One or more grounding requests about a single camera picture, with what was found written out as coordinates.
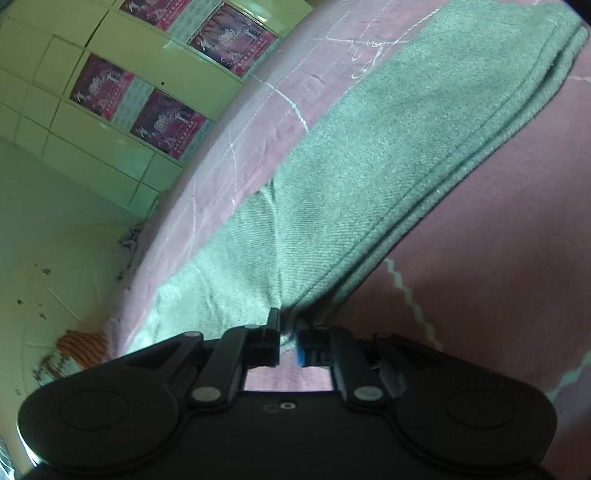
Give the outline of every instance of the screw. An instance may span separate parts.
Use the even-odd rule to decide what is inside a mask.
[[[376,401],[384,396],[384,392],[378,387],[359,387],[353,392],[355,398],[361,401]]]
[[[215,387],[199,387],[191,392],[191,396],[197,401],[211,403],[219,400],[222,396],[222,392]]]

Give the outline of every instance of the white stitching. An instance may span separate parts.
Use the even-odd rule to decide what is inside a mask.
[[[374,24],[374,22],[375,22],[375,21],[376,21],[376,20],[379,18],[379,16],[380,16],[381,14],[383,14],[383,13],[386,11],[386,8],[387,8],[387,6],[388,6],[389,4],[390,4],[390,2],[386,3],[386,4],[384,5],[384,8],[382,8],[382,11],[381,11],[380,13],[378,13],[378,14],[375,16],[375,18],[374,18],[374,19],[373,19],[371,22],[369,22],[369,23],[368,23],[368,25],[367,25],[367,27],[365,27],[365,30],[363,31],[363,33],[362,33],[362,34],[359,36],[359,39],[360,39],[360,40],[361,40],[361,39],[363,38],[363,36],[364,36],[364,35],[367,33],[367,31],[369,30],[369,27],[371,27],[371,26]]]
[[[408,287],[404,286],[402,275],[394,268],[394,260],[386,257],[384,258],[384,263],[386,264],[388,273],[394,280],[394,286],[402,290],[402,293],[404,294],[404,303],[413,309],[415,322],[425,328],[425,335],[427,336],[429,343],[433,344],[440,352],[443,352],[443,344],[437,340],[435,327],[426,320],[423,309],[413,300],[413,292]]]
[[[396,45],[397,43],[400,43],[401,40],[404,38],[404,36],[409,33],[414,27],[420,25],[421,23],[423,23],[425,20],[427,20],[428,18],[431,18],[433,15],[435,15],[435,13],[437,13],[439,11],[439,8],[437,8],[436,10],[434,10],[433,12],[431,12],[430,14],[428,14],[426,17],[422,18],[421,20],[419,20],[417,23],[415,23],[412,27],[410,27],[406,32],[404,32],[402,35],[400,35],[396,40],[394,40],[394,45]],[[379,47],[378,51],[376,52],[376,54],[374,55],[374,57],[368,61],[365,66],[363,68],[361,68],[361,70],[359,71],[359,74],[351,74],[351,78],[353,80],[357,80],[361,77],[364,77],[365,75],[367,75],[367,73],[375,66],[376,62],[378,61],[378,59],[380,58],[382,52],[384,51],[384,46],[382,44],[379,43],[373,43],[372,44],[373,48],[377,48]]]
[[[303,97],[304,97],[304,95],[300,96],[300,98],[298,98],[298,101],[300,101]],[[285,115],[283,115],[283,117],[281,117],[281,119],[277,122],[277,126],[281,125],[283,123],[283,120],[285,120],[290,113],[291,113],[291,110],[286,111]],[[258,152],[260,148],[261,148],[261,146],[259,145],[253,153]],[[262,160],[263,160],[263,156],[261,156],[261,158],[259,158],[258,162],[256,162],[256,164],[252,167],[252,169],[256,170],[258,168],[258,166],[262,163]],[[246,167],[246,164],[243,164],[242,167],[238,171],[242,171],[245,167]],[[220,200],[222,200],[223,195],[228,191],[228,188],[230,188],[230,185],[226,185],[226,187],[220,191],[219,195],[217,196],[216,201],[210,205],[211,208],[215,207],[220,202]]]
[[[269,88],[273,89],[273,91],[275,91],[276,93],[278,93],[287,103],[289,103],[290,106],[291,106],[291,109],[297,115],[297,118],[300,119],[301,124],[304,125],[304,130],[306,130],[306,133],[309,132],[309,130],[308,130],[308,124],[306,123],[306,120],[304,119],[304,117],[301,116],[300,110],[298,109],[298,107],[295,104],[295,102],[293,102],[290,98],[288,98],[287,95],[285,95],[284,93],[281,93],[279,90],[277,90],[275,87],[273,87],[273,85],[271,85],[269,82],[263,82],[259,77],[257,77],[254,74],[252,75],[252,77],[255,78],[256,80],[258,80],[259,82],[261,82],[263,85],[267,85]]]
[[[361,5],[361,3],[362,3],[362,2],[363,2],[363,0],[359,0],[359,3],[357,3],[356,7],[358,7],[359,5]],[[352,9],[352,8],[351,8],[351,9],[349,9],[349,10],[347,11],[347,13],[345,13],[345,15],[343,15],[343,16],[340,18],[340,20],[339,20],[337,23],[335,23],[335,24],[334,24],[334,25],[333,25],[333,26],[330,28],[330,30],[329,30],[329,31],[326,33],[326,37],[328,37],[328,36],[330,35],[330,32],[332,32],[332,31],[333,31],[333,30],[336,28],[336,26],[337,26],[338,24],[340,24],[340,23],[341,23],[341,22],[342,22],[342,21],[343,21],[345,18],[347,18],[347,15],[349,15],[349,14],[351,13],[351,10],[353,10],[353,9]],[[282,81],[280,81],[280,82],[277,84],[277,88],[279,88],[279,87],[281,86],[281,84],[282,84],[284,81],[286,81],[286,80],[289,78],[289,76],[290,76],[292,73],[294,73],[294,72],[295,72],[295,71],[296,71],[296,70],[297,70],[297,69],[298,69],[298,68],[299,68],[299,67],[300,67],[300,66],[301,66],[301,65],[302,65],[302,64],[303,64],[303,63],[304,63],[306,60],[307,60],[307,58],[308,58],[308,57],[310,56],[310,54],[311,54],[311,53],[312,53],[312,52],[313,52],[313,51],[316,49],[316,47],[317,47],[318,45],[320,45],[320,43],[317,43],[316,45],[314,45],[314,46],[313,46],[313,47],[310,49],[310,51],[309,51],[309,52],[308,52],[308,53],[307,53],[307,54],[304,56],[304,58],[303,58],[303,59],[301,59],[301,62],[299,62],[299,63],[298,63],[298,65],[296,65],[296,66],[293,68],[293,70],[292,70],[292,71],[290,71],[290,72],[289,72],[289,73],[288,73],[288,74],[285,76],[285,78],[283,78],[283,80],[282,80]]]
[[[583,371],[589,366],[591,366],[591,350],[585,353],[581,360],[581,363],[577,368],[573,368],[572,370],[567,371],[560,378],[560,382],[558,382],[558,385],[555,389],[546,392],[546,397],[548,397],[548,399],[552,402],[556,400],[556,397],[558,397],[558,394],[562,391],[562,389],[564,389],[568,385],[572,385],[578,382]]]
[[[232,116],[236,118],[236,104],[232,103]],[[238,192],[238,165],[236,164],[236,151],[234,150],[234,143],[232,142],[232,136],[230,135],[230,123],[228,123],[228,141],[230,142],[230,150],[232,151],[232,161],[234,163],[234,194]],[[236,200],[234,196],[230,197],[232,205],[236,206]]]
[[[366,45],[371,47],[380,47],[382,45],[398,45],[399,43],[408,43],[410,40],[402,40],[402,41],[375,41],[375,40],[343,40],[341,38],[311,38],[310,40],[330,40],[338,43],[351,43],[354,45]]]
[[[248,120],[248,122],[246,123],[246,125],[244,125],[244,127],[242,127],[242,129],[240,130],[240,132],[238,132],[238,135],[236,136],[236,138],[234,139],[234,143],[236,142],[236,140],[238,140],[242,134],[244,133],[244,131],[246,130],[246,127],[248,127],[248,125],[251,124],[251,122],[256,118],[256,116],[258,115],[258,113],[261,111],[261,109],[265,106],[265,104],[267,103],[267,100],[269,98],[271,98],[271,96],[273,95],[273,92],[269,93],[269,95],[267,96],[267,98],[265,98],[263,100],[263,103],[261,103],[259,105],[259,108],[256,109],[256,112],[254,112],[252,114],[252,116],[250,117],[250,119]],[[223,154],[221,154],[220,156],[218,156],[217,158],[217,162],[215,163],[215,165],[211,168],[211,170],[209,171],[209,173],[205,176],[205,178],[203,179],[203,181],[199,184],[199,188],[197,189],[197,191],[199,191],[201,189],[201,187],[203,185],[205,185],[205,183],[207,182],[208,178],[211,176],[211,174],[214,172],[214,170],[217,168],[217,166],[219,165],[219,163],[221,162],[222,158],[226,156],[226,154],[230,151],[230,147],[228,147]]]
[[[591,77],[579,77],[577,75],[571,75],[569,77],[567,77],[571,80],[574,80],[575,82],[587,82],[587,83],[591,83]]]

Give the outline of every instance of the red poster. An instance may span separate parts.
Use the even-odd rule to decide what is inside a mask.
[[[273,41],[275,35],[222,4],[189,40],[189,45],[242,77]]]
[[[205,117],[184,103],[154,90],[131,133],[179,159],[205,121]]]
[[[111,120],[134,78],[132,73],[91,55],[74,85],[70,99]]]
[[[121,10],[160,30],[168,30],[191,0],[125,0]]]

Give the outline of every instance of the bed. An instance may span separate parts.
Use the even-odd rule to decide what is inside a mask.
[[[326,0],[300,23],[245,83],[146,223],[105,330],[111,358],[128,349],[158,286],[443,3]],[[591,473],[590,83],[587,44],[543,111],[446,196],[329,319],[361,337],[399,333],[543,390],[559,418],[544,465],[561,480]],[[322,372],[297,375],[266,369],[249,387],[326,388]]]

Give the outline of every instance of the green towel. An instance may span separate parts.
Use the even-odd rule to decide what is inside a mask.
[[[185,330],[217,338],[274,306],[322,320],[544,107],[586,38],[559,4],[451,0],[158,289],[131,350]]]

